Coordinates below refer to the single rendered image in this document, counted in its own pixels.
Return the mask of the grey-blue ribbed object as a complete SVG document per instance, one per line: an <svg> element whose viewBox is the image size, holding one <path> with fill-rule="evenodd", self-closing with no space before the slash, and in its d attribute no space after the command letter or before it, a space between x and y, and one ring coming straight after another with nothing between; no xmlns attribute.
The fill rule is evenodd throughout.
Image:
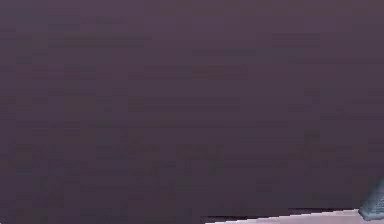
<svg viewBox="0 0 384 224"><path fill-rule="evenodd" d="M384 179L371 191L358 213L365 221L384 219Z"/></svg>

